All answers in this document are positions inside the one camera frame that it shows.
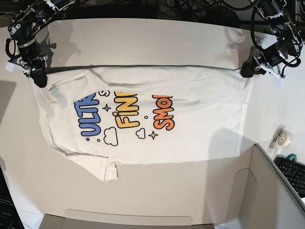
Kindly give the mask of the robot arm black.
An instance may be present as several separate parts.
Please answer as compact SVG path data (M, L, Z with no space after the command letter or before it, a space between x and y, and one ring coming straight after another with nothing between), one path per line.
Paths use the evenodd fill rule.
M5 52L9 57L7 70L20 68L27 79L39 88L47 85L45 67L47 55L43 54L36 34L49 25L56 16L74 6L74 0L34 0L20 10L8 26L10 37Z
M255 47L254 54L249 56L241 67L240 74L244 78L251 78L256 74L269 73L276 78L285 78L285 68L295 68L301 63L300 55L304 39L295 21L285 9L285 0L255 0L251 16L250 35ZM269 25L277 42L263 48L256 42L254 35L255 16L259 14Z

